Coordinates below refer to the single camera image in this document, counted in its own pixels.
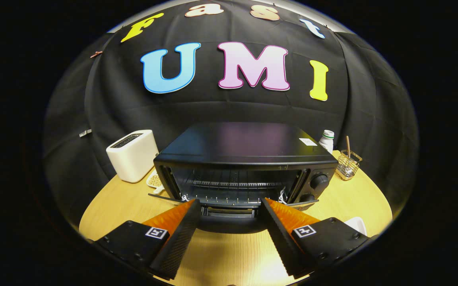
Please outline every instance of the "oven knob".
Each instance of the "oven knob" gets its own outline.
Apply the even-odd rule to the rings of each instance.
[[[315,200],[316,197],[314,197],[313,194],[311,193],[308,193],[308,194],[303,194],[301,197],[300,197],[300,203],[303,203],[304,201],[313,201]]]
[[[311,188],[313,188],[316,193],[321,193],[326,189],[330,181],[328,180],[328,176],[325,174],[318,174],[314,177],[311,181]]]

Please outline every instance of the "foam letter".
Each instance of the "foam letter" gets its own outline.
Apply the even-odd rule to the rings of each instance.
[[[307,28],[309,28],[309,30],[312,32],[312,34],[318,36],[319,38],[322,38],[324,39],[325,36],[323,34],[321,34],[319,31],[320,29],[315,26],[314,24],[312,24],[312,22],[308,21],[308,20],[303,20],[301,19],[300,22],[304,22],[305,25],[307,25]]]
[[[149,25],[153,23],[153,21],[155,21],[156,18],[160,18],[163,15],[164,13],[159,13],[159,14],[156,14],[155,16],[151,16],[150,18],[144,19],[140,22],[133,24],[132,29],[130,29],[130,31],[128,32],[125,38],[122,38],[121,42],[124,42],[128,40],[129,38],[133,38],[137,36],[138,34],[142,33],[141,29],[148,27]]]
[[[310,92],[311,98],[326,101],[328,95],[326,94],[326,73],[328,67],[316,60],[310,61],[311,66],[314,68],[314,86]]]
[[[238,68],[251,87],[258,84],[262,73],[266,70],[266,79],[262,81],[265,89],[286,91],[289,83],[285,79],[285,56],[287,50],[278,46],[266,46],[256,59],[239,42],[220,43],[218,48],[224,51],[224,78],[218,82],[223,89],[243,87],[243,80],[238,78]]]
[[[170,79],[162,77],[162,58],[167,54],[166,49],[142,56],[142,79],[146,89],[153,93],[169,93],[186,87],[196,74],[196,50],[199,47],[200,43],[186,43],[174,49],[180,53],[180,74]]]
[[[200,16],[204,14],[215,15],[215,14],[220,14],[224,11],[220,9],[220,5],[218,4],[198,5],[198,6],[190,8],[189,10],[190,11],[185,13],[185,17],[194,17],[194,16]]]
[[[266,7],[263,5],[254,5],[251,7],[252,11],[250,14],[255,18],[261,18],[271,21],[276,21],[280,19],[280,17],[276,14],[278,11],[272,7]]]

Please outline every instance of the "wooden stick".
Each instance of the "wooden stick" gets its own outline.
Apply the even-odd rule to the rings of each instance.
[[[349,136],[347,135],[345,136],[345,141],[347,142],[347,155],[349,156],[349,160],[351,160],[351,148],[349,147]]]

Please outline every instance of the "white toaster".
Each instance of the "white toaster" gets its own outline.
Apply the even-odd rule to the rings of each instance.
[[[129,183],[140,181],[153,167],[158,154],[152,130],[138,130],[124,136],[105,150],[118,177]]]

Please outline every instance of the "black fabric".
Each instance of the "black fabric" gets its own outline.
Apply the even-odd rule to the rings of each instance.
[[[418,138],[412,105],[391,67],[360,38],[333,33],[312,21],[326,36],[318,38],[299,21],[305,18],[291,11],[275,7],[280,20],[267,21],[250,15],[254,2],[196,5],[213,2],[224,12],[187,18],[185,12],[194,6],[187,3],[162,10],[162,17],[123,43],[120,40],[131,24],[104,35],[65,72],[47,111],[44,165],[67,218],[78,225],[94,196],[116,175],[105,152],[111,143],[135,130],[151,129],[162,150],[190,125],[203,121],[286,123],[316,139],[329,129],[335,132],[339,149],[345,148],[342,141],[348,134],[351,147],[364,158],[362,169],[396,209],[404,195],[397,184],[409,186],[412,176],[407,167],[416,164]],[[241,72],[243,87],[218,87],[224,54],[217,46],[228,41],[244,43],[254,57],[267,45],[287,49],[285,68],[291,88],[265,89],[261,85],[265,75],[250,87]],[[201,43],[192,82],[166,94],[145,89],[140,58],[167,49],[162,75],[173,78],[180,72],[180,54],[174,48],[188,42]],[[89,58],[102,47],[103,54]],[[329,67],[327,101],[309,96],[310,60]],[[92,133],[78,136],[87,129]]]
[[[75,226],[109,181],[96,160],[91,137],[79,137],[79,133],[89,129],[84,110],[87,77],[93,64],[89,57],[111,36],[103,35],[74,60],[56,86],[45,116],[45,176],[60,210]]]
[[[418,166],[418,124],[409,95],[396,72],[355,34],[336,33],[349,76],[347,115],[338,146],[363,158],[361,169],[388,200],[393,216],[406,203]]]

